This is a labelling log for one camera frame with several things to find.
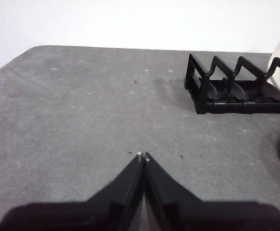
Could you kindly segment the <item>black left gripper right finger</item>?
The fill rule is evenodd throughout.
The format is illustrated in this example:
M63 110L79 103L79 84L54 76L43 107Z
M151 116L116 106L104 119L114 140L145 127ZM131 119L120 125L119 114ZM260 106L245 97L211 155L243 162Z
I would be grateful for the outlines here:
M163 231L280 231L280 211L255 201L203 201L144 155L146 197Z

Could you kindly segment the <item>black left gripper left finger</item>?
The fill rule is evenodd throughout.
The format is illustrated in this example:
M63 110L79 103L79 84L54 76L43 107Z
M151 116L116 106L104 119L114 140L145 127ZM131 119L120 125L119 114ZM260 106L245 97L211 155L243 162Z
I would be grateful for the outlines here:
M141 154L113 181L82 202L31 203L11 209L0 231L126 231L143 197Z

